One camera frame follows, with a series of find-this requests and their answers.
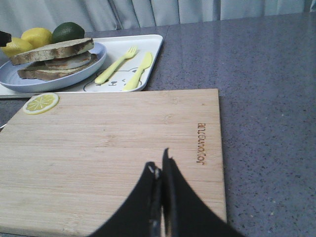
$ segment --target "black object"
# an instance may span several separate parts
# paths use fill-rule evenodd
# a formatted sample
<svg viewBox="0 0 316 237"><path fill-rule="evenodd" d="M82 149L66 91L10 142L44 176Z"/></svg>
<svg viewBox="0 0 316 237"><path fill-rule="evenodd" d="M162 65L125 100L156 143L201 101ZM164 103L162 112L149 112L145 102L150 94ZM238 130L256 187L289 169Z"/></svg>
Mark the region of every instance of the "black object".
<svg viewBox="0 0 316 237"><path fill-rule="evenodd" d="M11 34L0 31L0 47L6 47L6 44L11 41Z"/></svg>
<svg viewBox="0 0 316 237"><path fill-rule="evenodd" d="M159 237L161 209L168 237L244 237L213 213L165 149L162 171L148 162L117 212L89 237Z"/></svg>

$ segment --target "yellow knife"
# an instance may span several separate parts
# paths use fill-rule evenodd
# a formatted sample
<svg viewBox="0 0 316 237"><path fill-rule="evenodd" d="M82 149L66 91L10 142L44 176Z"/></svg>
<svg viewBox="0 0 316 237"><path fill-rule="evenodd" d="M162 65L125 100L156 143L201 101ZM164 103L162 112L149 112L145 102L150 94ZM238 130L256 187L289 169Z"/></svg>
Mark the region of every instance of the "yellow knife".
<svg viewBox="0 0 316 237"><path fill-rule="evenodd" d="M128 83L123 87L123 91L129 91L135 89L138 85L140 76L142 75L143 71L151 66L153 62L152 53L146 52L145 57L142 63L139 65L137 71L135 72L134 76L128 81Z"/></svg>

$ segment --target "sandwich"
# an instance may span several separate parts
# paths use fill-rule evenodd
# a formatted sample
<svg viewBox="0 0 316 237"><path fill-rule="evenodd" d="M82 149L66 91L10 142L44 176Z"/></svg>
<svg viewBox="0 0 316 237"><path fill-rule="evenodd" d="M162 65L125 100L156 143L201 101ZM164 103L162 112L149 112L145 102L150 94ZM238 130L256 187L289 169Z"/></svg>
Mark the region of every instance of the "sandwich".
<svg viewBox="0 0 316 237"><path fill-rule="evenodd" d="M18 70L22 79L54 80L82 71L97 61L88 50L92 38L74 39L48 44L10 57L13 65L31 63Z"/></svg>

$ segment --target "plate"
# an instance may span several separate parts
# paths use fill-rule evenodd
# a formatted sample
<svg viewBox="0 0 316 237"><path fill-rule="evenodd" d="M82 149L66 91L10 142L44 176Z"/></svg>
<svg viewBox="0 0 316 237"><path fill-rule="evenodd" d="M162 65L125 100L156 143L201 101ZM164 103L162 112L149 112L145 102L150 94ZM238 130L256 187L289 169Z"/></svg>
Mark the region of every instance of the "plate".
<svg viewBox="0 0 316 237"><path fill-rule="evenodd" d="M94 48L89 50L89 52L97 55L98 60L94 64L80 72L50 81L21 79L17 71L31 63L13 66L8 61L0 67L0 84L11 90L25 93L54 91L76 84L94 74L103 65L107 55L105 45L98 42L94 42Z"/></svg>

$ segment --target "plastic fork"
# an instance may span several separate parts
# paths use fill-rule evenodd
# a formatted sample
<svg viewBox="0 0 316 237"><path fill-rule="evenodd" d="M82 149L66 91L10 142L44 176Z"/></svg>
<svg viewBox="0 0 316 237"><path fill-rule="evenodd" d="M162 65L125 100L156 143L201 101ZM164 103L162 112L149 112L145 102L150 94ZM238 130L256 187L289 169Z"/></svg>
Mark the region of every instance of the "plastic fork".
<svg viewBox="0 0 316 237"><path fill-rule="evenodd" d="M136 46L132 46L131 48L129 48L129 50L122 57L120 57L118 60L116 60L103 73L101 73L94 80L94 82L96 84L99 84L99 85L101 85L104 82L106 82L110 78L110 76L113 74L115 69L118 68L123 61L125 61L126 59L130 59L130 58L134 57L136 55L136 53L137 53L137 47Z"/></svg>

